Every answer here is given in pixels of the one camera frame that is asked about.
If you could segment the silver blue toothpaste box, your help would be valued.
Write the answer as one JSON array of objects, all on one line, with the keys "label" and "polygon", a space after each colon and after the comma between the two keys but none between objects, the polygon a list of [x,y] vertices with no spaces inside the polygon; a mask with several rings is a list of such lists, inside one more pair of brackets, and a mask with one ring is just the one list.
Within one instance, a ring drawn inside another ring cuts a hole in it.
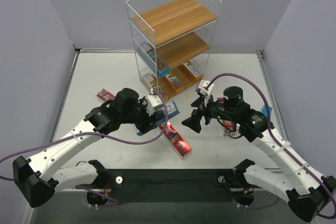
[{"label": "silver blue toothpaste box", "polygon": [[[177,116],[180,111],[174,101],[169,101],[166,103],[167,107],[167,114],[168,119],[171,119]],[[160,108],[158,111],[155,112],[155,115],[159,117],[159,119],[155,122],[154,129],[157,128],[159,125],[165,122],[165,110],[164,108]]]}]

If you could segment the orange toothpaste box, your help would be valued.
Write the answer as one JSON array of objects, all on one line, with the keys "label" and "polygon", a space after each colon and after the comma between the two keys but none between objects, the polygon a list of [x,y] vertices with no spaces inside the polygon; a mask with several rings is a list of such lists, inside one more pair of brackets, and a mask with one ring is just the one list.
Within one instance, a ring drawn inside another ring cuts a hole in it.
[{"label": "orange toothpaste box", "polygon": [[172,88],[174,89],[176,94],[179,94],[184,91],[184,86],[182,82],[178,79],[178,77],[173,72],[170,72],[165,77],[170,83],[170,85],[172,86]]},{"label": "orange toothpaste box", "polygon": [[198,81],[202,79],[202,72],[199,70],[198,64],[187,61],[183,63],[183,67],[187,70],[187,72],[194,80]]},{"label": "orange toothpaste box", "polygon": [[164,99],[164,101],[168,101],[168,95],[163,90],[163,88],[160,85],[158,85],[154,75],[147,73],[141,77],[141,81],[148,90],[155,89],[159,93],[159,95]]}]

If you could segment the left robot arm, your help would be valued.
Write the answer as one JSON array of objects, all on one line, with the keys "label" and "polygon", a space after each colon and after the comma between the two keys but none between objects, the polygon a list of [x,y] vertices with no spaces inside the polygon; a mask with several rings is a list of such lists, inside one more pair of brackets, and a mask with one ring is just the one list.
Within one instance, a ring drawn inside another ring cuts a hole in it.
[{"label": "left robot arm", "polygon": [[114,99],[93,108],[63,140],[50,143],[29,158],[17,157],[13,161],[15,185],[32,208],[43,205],[63,189],[90,184],[102,187],[107,171],[97,160],[71,168],[63,165],[122,124],[133,124],[142,134],[155,129],[157,121],[167,119],[161,109],[166,109],[166,105],[156,90],[140,98],[136,91],[122,89]]}]

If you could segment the teal toothpaste box with label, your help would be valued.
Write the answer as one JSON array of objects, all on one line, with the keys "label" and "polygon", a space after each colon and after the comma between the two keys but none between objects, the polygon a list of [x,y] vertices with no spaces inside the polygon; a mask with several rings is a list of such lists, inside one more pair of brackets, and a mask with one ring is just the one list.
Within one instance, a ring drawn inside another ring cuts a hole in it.
[{"label": "teal toothpaste box with label", "polygon": [[170,74],[168,65],[161,57],[159,57],[159,55],[154,54],[154,48],[148,43],[144,42],[137,45],[137,52],[152,71],[157,71],[159,78]]}]

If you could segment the light blue toothpaste box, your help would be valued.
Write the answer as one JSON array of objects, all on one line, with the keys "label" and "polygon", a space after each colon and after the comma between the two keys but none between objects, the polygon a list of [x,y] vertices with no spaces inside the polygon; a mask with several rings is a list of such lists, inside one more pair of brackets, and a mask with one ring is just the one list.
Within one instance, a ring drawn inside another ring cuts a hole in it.
[{"label": "light blue toothpaste box", "polygon": [[260,112],[262,113],[262,118],[265,122],[267,122],[268,120],[268,111],[267,111],[267,106],[264,104],[261,109],[260,109]]}]

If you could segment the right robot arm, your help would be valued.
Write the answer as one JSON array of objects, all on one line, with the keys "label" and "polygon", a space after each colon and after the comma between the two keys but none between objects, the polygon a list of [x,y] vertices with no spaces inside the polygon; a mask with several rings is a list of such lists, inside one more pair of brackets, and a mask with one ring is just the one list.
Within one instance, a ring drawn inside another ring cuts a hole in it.
[{"label": "right robot arm", "polygon": [[246,159],[233,169],[233,181],[238,186],[256,185],[284,200],[291,211],[305,222],[311,222],[335,195],[335,177],[324,176],[310,166],[284,140],[272,123],[260,111],[243,99],[240,87],[224,90],[223,102],[214,101],[211,89],[196,88],[198,98],[192,102],[193,112],[182,124],[201,131],[201,119],[229,120],[239,127],[239,133],[262,150],[282,171],[277,175]]}]

